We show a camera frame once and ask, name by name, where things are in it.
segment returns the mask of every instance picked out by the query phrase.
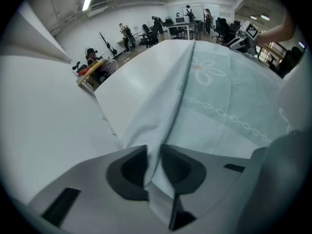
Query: black slot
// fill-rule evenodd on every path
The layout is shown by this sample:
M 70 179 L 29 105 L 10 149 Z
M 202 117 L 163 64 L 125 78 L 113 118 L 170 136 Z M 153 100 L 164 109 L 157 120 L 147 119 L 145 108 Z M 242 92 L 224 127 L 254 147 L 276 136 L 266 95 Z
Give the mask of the black slot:
M 65 188 L 65 190 L 54 200 L 42 217 L 51 224 L 59 227 L 65 219 L 70 208 L 80 194 L 81 190 Z
M 245 170 L 245 167 L 234 165 L 234 164 L 226 164 L 224 167 L 227 169 L 239 172 L 239 173 L 242 173 Z

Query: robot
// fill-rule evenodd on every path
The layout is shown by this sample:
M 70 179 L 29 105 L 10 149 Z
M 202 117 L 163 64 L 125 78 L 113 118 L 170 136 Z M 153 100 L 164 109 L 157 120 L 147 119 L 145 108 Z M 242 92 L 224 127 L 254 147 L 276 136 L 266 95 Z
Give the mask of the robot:
M 232 50 L 254 56 L 257 54 L 255 47 L 258 35 L 259 31 L 249 21 L 246 21 L 239 29 L 239 37 L 231 40 L 227 46 Z

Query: floor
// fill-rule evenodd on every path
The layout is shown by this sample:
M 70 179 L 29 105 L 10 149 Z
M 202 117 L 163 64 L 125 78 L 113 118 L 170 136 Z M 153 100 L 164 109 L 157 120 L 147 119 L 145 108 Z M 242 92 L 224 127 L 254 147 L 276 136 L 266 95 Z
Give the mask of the floor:
M 200 40 L 201 41 L 208 41 L 211 43 L 217 43 L 216 38 L 212 38 L 212 36 L 215 36 L 215 35 L 217 35 L 217 33 L 214 31 L 211 31 L 210 35 L 204 35 L 202 32 Z M 166 32 L 163 35 L 158 35 L 159 42 L 164 41 L 166 39 L 166 36 L 167 36 Z M 131 59 L 133 59 L 134 57 L 141 54 L 142 52 L 144 52 L 147 49 L 148 48 L 146 48 L 146 46 L 138 46 L 134 51 L 132 51 L 129 54 L 122 53 L 120 56 L 118 56 L 118 59 L 116 60 L 119 67 L 123 66 L 125 63 L 127 63 L 128 61 L 130 61 Z

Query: human arm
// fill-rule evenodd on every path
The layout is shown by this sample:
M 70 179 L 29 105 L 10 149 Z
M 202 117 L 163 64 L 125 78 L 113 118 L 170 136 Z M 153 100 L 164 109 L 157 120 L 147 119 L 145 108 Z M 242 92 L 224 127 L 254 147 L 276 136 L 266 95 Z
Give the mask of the human arm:
M 267 32 L 260 33 L 257 38 L 257 44 L 288 41 L 293 38 L 295 29 L 296 25 L 292 17 L 285 11 L 283 23 Z

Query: whiteboard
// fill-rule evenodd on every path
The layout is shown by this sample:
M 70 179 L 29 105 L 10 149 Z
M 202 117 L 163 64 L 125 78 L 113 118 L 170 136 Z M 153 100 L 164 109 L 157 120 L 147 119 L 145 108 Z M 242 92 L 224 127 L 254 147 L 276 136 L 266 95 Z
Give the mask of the whiteboard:
M 187 16 L 186 7 L 183 7 L 183 15 Z M 195 16 L 195 20 L 204 21 L 204 8 L 203 6 L 191 6 L 192 13 Z

